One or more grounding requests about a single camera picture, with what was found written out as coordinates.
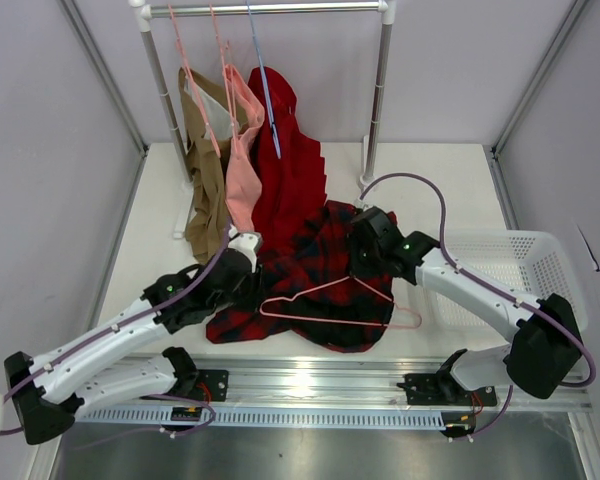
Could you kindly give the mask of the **red plaid skirt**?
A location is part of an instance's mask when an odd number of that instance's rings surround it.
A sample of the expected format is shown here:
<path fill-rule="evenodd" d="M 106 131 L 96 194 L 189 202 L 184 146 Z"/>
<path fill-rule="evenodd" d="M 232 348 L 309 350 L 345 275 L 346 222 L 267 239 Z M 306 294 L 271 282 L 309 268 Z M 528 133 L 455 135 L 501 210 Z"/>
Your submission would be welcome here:
<path fill-rule="evenodd" d="M 328 201 L 304 220 L 290 242 L 259 255 L 262 263 L 263 298 L 254 310 L 229 307 L 206 324 L 206 338 L 213 344 L 263 340 L 292 331 L 326 349 L 341 353 L 370 350 L 385 329 L 351 328 L 338 325 L 293 322 L 263 317 L 261 302 L 269 297 L 292 296 L 350 275 L 348 235 L 358 210 L 351 204 Z M 363 278 L 384 292 L 390 276 Z"/>

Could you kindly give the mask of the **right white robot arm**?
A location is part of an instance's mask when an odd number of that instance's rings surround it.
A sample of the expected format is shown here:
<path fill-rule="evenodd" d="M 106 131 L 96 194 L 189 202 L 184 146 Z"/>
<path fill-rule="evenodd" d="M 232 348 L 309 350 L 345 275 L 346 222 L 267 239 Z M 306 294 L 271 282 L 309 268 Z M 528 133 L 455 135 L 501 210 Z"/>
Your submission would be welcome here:
<path fill-rule="evenodd" d="M 582 338 L 569 301 L 512 289 L 453 259 L 444 244 L 414 231 L 403 235 L 372 207 L 351 222 L 351 267 L 358 277 L 387 275 L 437 293 L 479 317 L 505 345 L 454 352 L 436 373 L 438 395 L 459 403 L 487 386 L 515 385 L 547 399 L 580 360 Z"/>

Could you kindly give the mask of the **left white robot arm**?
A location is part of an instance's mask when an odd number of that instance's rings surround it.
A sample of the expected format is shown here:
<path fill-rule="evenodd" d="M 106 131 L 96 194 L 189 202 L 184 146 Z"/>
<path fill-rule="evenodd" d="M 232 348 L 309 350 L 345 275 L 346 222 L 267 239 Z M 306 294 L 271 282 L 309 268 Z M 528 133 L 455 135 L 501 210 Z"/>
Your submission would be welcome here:
<path fill-rule="evenodd" d="M 169 347 L 124 368 L 118 361 L 248 297 L 259 275 L 256 253 L 228 247 L 206 265 L 159 277 L 117 316 L 63 346 L 35 357 L 24 352 L 7 357 L 6 397 L 26 443 L 46 443 L 78 418 L 127 400 L 189 398 L 200 372 L 184 348 Z"/>

